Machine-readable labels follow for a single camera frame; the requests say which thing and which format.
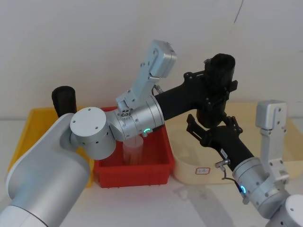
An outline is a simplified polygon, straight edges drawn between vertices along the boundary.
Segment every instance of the red plastic bin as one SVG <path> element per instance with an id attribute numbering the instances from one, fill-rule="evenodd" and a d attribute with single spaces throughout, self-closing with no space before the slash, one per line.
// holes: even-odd
<path id="1" fill-rule="evenodd" d="M 102 108 L 111 111 L 116 107 Z M 144 138 L 142 165 L 124 165 L 123 143 L 118 142 L 114 153 L 95 160 L 95 181 L 101 188 L 166 184 L 174 166 L 174 158 L 165 126 Z"/>

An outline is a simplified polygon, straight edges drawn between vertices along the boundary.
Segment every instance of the table surface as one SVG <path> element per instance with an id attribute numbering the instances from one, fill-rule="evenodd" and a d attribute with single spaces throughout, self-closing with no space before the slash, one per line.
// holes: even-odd
<path id="1" fill-rule="evenodd" d="M 303 118 L 294 119 L 303 132 Z M 25 121 L 0 121 L 0 212 L 10 203 L 7 167 Z M 291 180 L 291 194 L 303 193 L 303 176 Z M 169 178 L 167 185 L 85 189 L 61 227 L 262 227 L 267 220 L 243 205 L 234 184 L 188 186 Z"/>

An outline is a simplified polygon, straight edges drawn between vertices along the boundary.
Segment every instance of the beige plastic bin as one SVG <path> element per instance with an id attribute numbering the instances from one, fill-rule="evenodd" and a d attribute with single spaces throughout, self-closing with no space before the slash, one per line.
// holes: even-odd
<path id="1" fill-rule="evenodd" d="M 240 139 L 255 156 L 260 156 L 260 129 L 255 126 L 257 103 L 228 103 L 226 113 L 236 116 L 239 126 L 244 132 Z M 196 111 L 189 111 L 165 122 L 169 141 L 175 158 L 174 176 L 186 184 L 230 183 L 221 180 L 223 172 L 214 164 L 221 161 L 217 151 L 202 147 L 198 140 L 187 131 L 187 116 L 196 116 Z M 291 178 L 297 178 L 303 173 L 303 135 L 287 120 L 287 134 L 283 159 Z M 227 175 L 232 172 L 227 168 Z"/>

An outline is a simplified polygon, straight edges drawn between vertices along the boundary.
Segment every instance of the yellow plastic bin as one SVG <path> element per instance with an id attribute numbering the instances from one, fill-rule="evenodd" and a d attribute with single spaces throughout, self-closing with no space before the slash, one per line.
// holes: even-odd
<path id="1" fill-rule="evenodd" d="M 44 133 L 46 133 L 57 119 L 58 116 L 54 108 L 37 108 L 30 111 L 8 171 L 15 162 L 27 152 L 44 135 Z M 82 148 L 79 148 L 77 153 L 84 157 L 89 163 L 90 178 L 86 185 L 86 187 L 89 188 L 93 183 L 92 171 L 94 169 L 94 160 L 90 159 Z"/>

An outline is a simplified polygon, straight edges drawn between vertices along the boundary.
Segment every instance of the label sticker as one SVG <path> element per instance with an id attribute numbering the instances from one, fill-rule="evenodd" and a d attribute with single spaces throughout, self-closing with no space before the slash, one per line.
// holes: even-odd
<path id="1" fill-rule="evenodd" d="M 210 173 L 210 168 L 208 167 L 200 167 L 196 169 L 197 175 L 206 175 Z"/>
<path id="2" fill-rule="evenodd" d="M 223 155 L 223 157 L 224 157 L 225 159 L 228 158 L 227 154 L 225 153 L 225 151 L 224 151 L 223 149 L 220 150 L 220 153 Z"/>

